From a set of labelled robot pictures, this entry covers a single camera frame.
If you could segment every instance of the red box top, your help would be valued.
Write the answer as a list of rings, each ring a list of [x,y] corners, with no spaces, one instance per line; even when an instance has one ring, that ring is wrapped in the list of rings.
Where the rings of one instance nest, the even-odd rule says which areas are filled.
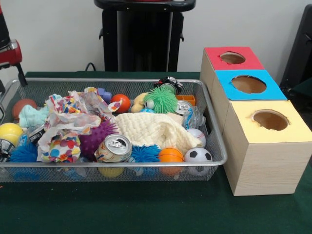
[[[250,47],[207,47],[205,51],[215,71],[265,70]]]

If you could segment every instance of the green tablecloth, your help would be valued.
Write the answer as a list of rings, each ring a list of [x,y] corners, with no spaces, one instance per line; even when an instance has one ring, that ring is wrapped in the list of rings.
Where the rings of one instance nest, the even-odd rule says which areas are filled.
[[[27,74],[76,78],[144,75],[158,78],[164,74]],[[172,75],[198,78],[198,73]],[[312,168],[306,168],[293,195],[234,197],[223,167],[208,182],[0,184],[0,211],[3,234],[306,234],[312,233]]]

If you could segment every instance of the blue box top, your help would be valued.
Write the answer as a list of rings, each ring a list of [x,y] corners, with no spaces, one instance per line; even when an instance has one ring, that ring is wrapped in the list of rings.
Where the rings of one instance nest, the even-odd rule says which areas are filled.
[[[287,100],[265,70],[216,71],[228,99]]]

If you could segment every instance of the orange ball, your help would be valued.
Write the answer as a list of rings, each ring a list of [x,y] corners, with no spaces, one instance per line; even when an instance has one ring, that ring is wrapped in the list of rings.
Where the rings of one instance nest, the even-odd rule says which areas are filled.
[[[184,162],[183,154],[174,148],[163,149],[159,153],[160,162]],[[160,172],[166,176],[175,176],[182,171],[182,167],[161,167]]]
[[[113,96],[111,102],[120,101],[120,100],[122,100],[122,104],[119,107],[119,109],[116,111],[116,113],[118,114],[125,113],[130,108],[130,99],[124,94],[116,94],[115,96]]]
[[[24,108],[24,106],[26,105],[31,105],[32,107],[34,107],[35,109],[37,109],[37,104],[35,103],[35,101],[31,100],[31,99],[22,99],[19,100],[12,109],[12,116],[14,119],[19,120],[19,114],[22,111],[22,109]]]

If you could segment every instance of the wooden box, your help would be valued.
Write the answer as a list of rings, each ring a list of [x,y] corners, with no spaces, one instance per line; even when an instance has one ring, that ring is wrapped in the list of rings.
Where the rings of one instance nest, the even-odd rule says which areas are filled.
[[[287,100],[265,70],[216,71],[211,100],[223,132],[230,100]]]
[[[290,101],[231,101],[223,138],[235,196],[294,193],[312,154],[312,132]]]
[[[200,80],[211,95],[215,71],[264,70],[263,65],[250,47],[207,47],[204,49]]]

